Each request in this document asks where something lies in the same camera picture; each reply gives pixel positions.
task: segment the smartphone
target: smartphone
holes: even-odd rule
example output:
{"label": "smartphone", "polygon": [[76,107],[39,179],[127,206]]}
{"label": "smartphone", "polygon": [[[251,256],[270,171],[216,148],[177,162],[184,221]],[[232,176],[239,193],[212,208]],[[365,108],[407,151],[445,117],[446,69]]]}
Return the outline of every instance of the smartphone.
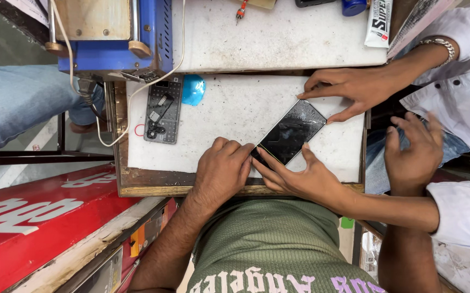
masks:
{"label": "smartphone", "polygon": [[334,2],[336,0],[295,0],[295,3],[298,7],[304,8],[307,6],[319,5]]}
{"label": "smartphone", "polygon": [[327,119],[311,103],[298,100],[256,144],[251,156],[269,168],[257,152],[259,147],[285,166],[302,150],[303,143],[309,142],[326,123]]}

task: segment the white shirt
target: white shirt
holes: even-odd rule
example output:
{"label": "white shirt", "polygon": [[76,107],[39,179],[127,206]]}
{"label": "white shirt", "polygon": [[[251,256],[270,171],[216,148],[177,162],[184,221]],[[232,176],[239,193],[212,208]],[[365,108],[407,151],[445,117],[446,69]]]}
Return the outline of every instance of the white shirt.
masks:
{"label": "white shirt", "polygon": [[439,227],[431,236],[470,248],[470,181],[430,183],[427,190],[439,209]]}
{"label": "white shirt", "polygon": [[443,128],[458,136],[470,148],[470,4],[448,10],[421,32],[418,39],[445,36],[459,45],[459,58],[428,70],[414,84],[424,88],[400,102],[423,117],[433,111]]}
{"label": "white shirt", "polygon": [[[433,111],[443,128],[470,148],[470,4],[444,12],[421,32],[418,40],[432,36],[455,40],[459,57],[425,72],[414,82],[424,88],[400,102],[421,116]],[[470,248],[470,181],[430,183],[427,190],[440,214],[439,227],[432,237]]]}

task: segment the green t-shirt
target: green t-shirt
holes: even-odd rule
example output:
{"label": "green t-shirt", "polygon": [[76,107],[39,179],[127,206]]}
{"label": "green t-shirt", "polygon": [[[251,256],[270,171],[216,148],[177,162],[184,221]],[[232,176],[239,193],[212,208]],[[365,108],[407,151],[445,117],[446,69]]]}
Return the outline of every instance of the green t-shirt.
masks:
{"label": "green t-shirt", "polygon": [[197,238],[187,292],[384,292],[345,261],[338,223],[306,201],[249,200],[222,209]]}

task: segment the super glue tube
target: super glue tube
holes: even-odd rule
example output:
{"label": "super glue tube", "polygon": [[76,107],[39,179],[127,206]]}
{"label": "super glue tube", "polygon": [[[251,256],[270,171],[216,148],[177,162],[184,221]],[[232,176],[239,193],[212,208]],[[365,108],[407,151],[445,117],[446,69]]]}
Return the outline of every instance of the super glue tube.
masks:
{"label": "super glue tube", "polygon": [[388,48],[392,0],[372,0],[365,46]]}

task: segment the green tag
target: green tag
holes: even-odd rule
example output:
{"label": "green tag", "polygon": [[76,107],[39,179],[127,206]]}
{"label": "green tag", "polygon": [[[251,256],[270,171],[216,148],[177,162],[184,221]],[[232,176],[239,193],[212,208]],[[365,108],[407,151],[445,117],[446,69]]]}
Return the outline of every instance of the green tag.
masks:
{"label": "green tag", "polygon": [[353,225],[354,225],[354,219],[349,219],[348,217],[342,217],[343,229],[352,229]]}

